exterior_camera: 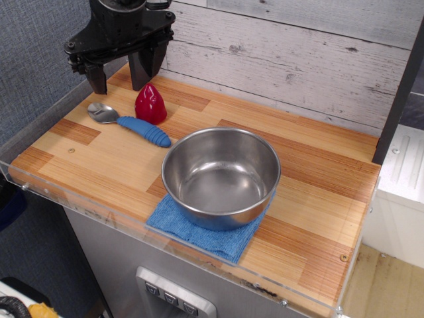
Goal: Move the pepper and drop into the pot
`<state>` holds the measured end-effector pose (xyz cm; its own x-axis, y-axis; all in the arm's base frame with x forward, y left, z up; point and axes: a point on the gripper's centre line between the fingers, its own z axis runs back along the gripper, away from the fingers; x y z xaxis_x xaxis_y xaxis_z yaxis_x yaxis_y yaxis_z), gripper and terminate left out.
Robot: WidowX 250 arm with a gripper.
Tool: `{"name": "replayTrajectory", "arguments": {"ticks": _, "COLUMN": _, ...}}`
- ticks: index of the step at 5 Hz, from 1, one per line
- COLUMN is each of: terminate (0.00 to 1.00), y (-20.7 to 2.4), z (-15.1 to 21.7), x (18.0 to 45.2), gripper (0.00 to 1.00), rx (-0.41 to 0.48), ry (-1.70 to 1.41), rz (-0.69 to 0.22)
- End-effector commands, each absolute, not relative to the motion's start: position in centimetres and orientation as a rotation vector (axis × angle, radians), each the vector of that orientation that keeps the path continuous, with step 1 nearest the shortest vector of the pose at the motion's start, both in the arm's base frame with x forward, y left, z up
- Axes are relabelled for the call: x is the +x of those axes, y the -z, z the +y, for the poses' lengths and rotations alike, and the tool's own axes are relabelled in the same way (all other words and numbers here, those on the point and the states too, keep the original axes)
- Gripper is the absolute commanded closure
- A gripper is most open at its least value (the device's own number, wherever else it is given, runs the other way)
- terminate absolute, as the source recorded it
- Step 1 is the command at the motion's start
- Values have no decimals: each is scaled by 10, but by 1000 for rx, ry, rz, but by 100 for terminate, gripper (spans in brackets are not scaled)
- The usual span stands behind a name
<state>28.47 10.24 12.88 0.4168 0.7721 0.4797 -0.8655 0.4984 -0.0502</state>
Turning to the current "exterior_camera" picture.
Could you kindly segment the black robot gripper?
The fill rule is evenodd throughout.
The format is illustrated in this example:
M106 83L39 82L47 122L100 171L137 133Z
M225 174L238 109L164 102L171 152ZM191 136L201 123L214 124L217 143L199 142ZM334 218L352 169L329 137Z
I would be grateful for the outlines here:
M140 91L162 66L175 15L171 1L90 1L85 28L65 42L73 72L85 74L93 92L107 94L104 64L128 56L132 89Z

